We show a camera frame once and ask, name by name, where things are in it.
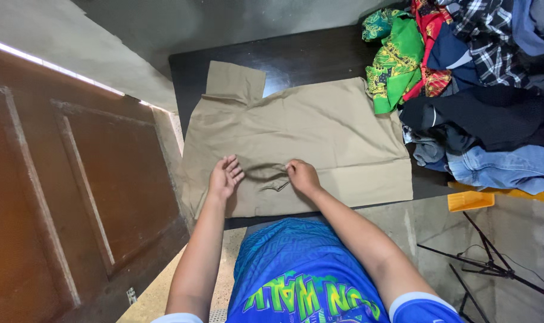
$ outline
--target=green batik cloth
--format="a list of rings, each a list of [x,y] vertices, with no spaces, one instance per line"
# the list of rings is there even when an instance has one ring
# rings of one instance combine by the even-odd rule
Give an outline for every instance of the green batik cloth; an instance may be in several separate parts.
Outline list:
[[[385,37],[373,66],[365,68],[376,114],[393,111],[398,103],[403,103],[402,96],[421,80],[423,39],[415,20],[408,17],[405,11],[382,9],[362,24],[363,40]]]

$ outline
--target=red patterned cloth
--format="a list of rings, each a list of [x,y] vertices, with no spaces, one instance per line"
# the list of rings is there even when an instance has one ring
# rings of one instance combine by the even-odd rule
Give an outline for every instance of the red patterned cloth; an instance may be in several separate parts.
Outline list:
[[[427,59],[432,51],[437,35],[440,33],[442,24],[450,24],[453,19],[445,6],[436,6],[434,0],[413,0],[412,14],[423,37],[425,52],[421,62],[421,81],[403,95],[404,100],[415,98],[425,89],[426,97],[437,97],[448,86],[451,80],[451,71],[432,70],[427,67]]]

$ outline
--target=black and white plaid shirt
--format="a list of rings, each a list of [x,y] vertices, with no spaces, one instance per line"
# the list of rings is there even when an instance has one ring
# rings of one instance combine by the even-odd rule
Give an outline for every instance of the black and white plaid shirt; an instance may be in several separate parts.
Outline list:
[[[461,8],[452,13],[453,33],[468,43],[477,74],[486,85],[515,87],[528,84],[512,38],[513,0],[455,0]]]

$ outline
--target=door hinge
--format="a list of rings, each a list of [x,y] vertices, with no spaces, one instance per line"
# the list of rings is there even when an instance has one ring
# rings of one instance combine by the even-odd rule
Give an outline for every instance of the door hinge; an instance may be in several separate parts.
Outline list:
[[[127,297],[128,297],[128,302],[130,303],[130,305],[136,303],[137,299],[136,299],[136,292],[134,291],[134,287],[131,287],[130,289],[127,290]]]

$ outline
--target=table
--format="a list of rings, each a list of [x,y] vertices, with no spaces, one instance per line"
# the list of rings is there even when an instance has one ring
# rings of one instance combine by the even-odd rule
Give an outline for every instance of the table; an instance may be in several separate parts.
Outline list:
[[[206,90],[211,60],[266,72],[264,88],[266,97],[294,86],[352,77],[365,78],[365,67],[374,61],[374,56],[381,46],[379,41],[362,41],[360,26],[353,25],[171,55],[168,61],[182,134],[186,138],[190,115]],[[412,156],[415,146],[408,144],[407,149]],[[447,186],[448,181],[452,179],[448,173],[428,170],[417,165],[412,158],[414,199],[456,193],[457,191]],[[318,212],[297,216],[315,215],[318,215]],[[282,217],[285,216],[226,219],[226,229],[275,221]]]

